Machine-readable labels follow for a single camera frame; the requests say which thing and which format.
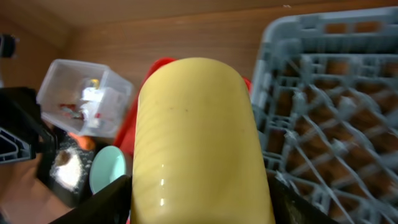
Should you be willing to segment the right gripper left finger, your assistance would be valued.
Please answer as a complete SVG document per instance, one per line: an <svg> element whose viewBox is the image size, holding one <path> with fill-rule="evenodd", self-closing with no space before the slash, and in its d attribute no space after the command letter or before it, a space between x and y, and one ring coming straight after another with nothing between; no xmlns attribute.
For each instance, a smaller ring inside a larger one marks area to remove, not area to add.
<svg viewBox="0 0 398 224"><path fill-rule="evenodd" d="M50 224L126 224L130 214L132 177L122 175Z"/></svg>

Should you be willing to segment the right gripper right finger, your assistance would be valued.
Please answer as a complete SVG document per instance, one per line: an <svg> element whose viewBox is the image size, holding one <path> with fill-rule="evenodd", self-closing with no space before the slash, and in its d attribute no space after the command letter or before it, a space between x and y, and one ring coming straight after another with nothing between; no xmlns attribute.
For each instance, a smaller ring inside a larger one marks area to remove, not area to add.
<svg viewBox="0 0 398 224"><path fill-rule="evenodd" d="M275 177L268 177L276 224L338 224Z"/></svg>

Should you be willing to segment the green bowl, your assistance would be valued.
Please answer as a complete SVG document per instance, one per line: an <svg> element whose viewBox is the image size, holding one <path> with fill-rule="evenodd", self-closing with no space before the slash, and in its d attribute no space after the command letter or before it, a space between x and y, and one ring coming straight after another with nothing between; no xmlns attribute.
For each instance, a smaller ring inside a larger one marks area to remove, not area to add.
<svg viewBox="0 0 398 224"><path fill-rule="evenodd" d="M102 148L95 156L90 169L89 184L93 194L114 182L122 175L128 175L130 160L115 146Z"/></svg>

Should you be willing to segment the white rice pile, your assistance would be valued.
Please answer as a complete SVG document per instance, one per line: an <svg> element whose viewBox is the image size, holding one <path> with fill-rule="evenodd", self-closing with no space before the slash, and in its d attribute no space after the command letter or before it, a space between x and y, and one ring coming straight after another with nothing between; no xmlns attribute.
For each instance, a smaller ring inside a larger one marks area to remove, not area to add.
<svg viewBox="0 0 398 224"><path fill-rule="evenodd" d="M71 158L68 164L61 167L57 167L54 160L50 176L64 189L76 194L85 184L85 180L88 177L93 153L82 150L74 140L62 142L56 156L60 151L68 151Z"/></svg>

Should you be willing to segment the orange carrot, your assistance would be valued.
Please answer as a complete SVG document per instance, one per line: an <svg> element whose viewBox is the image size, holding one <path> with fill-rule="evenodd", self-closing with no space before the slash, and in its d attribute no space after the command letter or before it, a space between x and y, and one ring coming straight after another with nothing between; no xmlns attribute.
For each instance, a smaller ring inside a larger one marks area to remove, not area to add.
<svg viewBox="0 0 398 224"><path fill-rule="evenodd" d="M95 142L89 136L79 136L74 133L68 133L68 135L77 142L82 150L92 151L95 149Z"/></svg>

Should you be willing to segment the brown food scrap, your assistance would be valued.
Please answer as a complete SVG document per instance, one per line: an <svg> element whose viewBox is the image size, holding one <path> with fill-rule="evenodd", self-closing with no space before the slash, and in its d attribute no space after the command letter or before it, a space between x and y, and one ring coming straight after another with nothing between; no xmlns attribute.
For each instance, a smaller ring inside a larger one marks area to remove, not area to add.
<svg viewBox="0 0 398 224"><path fill-rule="evenodd" d="M57 167L64 166L64 165L68 164L70 158L71 158L71 155L68 151L60 151L55 158L55 165Z"/></svg>

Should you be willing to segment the white tissue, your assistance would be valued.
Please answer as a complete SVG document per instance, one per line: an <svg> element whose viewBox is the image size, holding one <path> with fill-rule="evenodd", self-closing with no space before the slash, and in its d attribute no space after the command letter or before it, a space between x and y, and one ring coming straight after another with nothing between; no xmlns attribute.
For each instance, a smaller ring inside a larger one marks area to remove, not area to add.
<svg viewBox="0 0 398 224"><path fill-rule="evenodd" d="M113 88L88 87L82 92L80 111L89 128L100 128L116 121L119 92Z"/></svg>

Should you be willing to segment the red snack wrapper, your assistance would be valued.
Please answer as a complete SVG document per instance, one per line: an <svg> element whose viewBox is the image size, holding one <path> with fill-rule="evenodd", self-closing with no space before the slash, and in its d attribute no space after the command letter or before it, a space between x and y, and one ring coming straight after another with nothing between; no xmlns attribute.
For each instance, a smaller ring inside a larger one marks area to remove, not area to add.
<svg viewBox="0 0 398 224"><path fill-rule="evenodd" d="M76 104L59 104L62 114L71 119L88 120L90 118L99 119L102 114L97 112L99 104L86 102L77 108Z"/></svg>

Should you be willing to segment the yellow snack wrapper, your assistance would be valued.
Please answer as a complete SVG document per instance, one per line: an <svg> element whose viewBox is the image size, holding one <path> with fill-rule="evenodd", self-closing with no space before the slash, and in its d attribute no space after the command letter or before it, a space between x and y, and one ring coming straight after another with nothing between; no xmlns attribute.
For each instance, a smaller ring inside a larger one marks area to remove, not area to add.
<svg viewBox="0 0 398 224"><path fill-rule="evenodd" d="M94 89L98 89L100 87L100 81L97 79L90 79L89 80L89 87L92 87Z"/></svg>

